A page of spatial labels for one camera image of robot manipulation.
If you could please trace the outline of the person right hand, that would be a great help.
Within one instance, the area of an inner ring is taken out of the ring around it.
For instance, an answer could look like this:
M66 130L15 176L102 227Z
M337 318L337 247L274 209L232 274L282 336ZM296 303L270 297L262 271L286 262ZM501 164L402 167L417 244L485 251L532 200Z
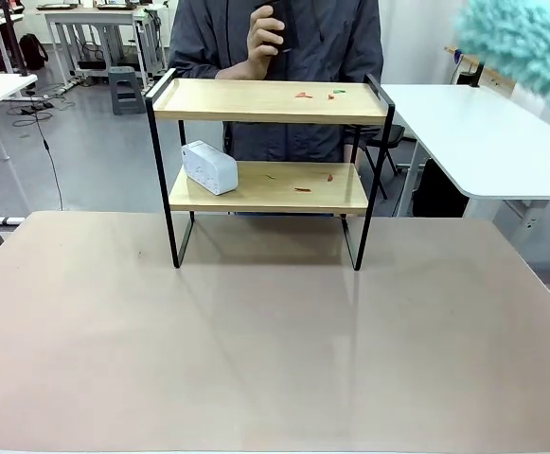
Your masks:
M246 39L247 59L220 70L216 79L264 80L271 59L278 54L278 47L284 44L280 33L285 29L285 24L273 14L273 7L266 5L250 15Z

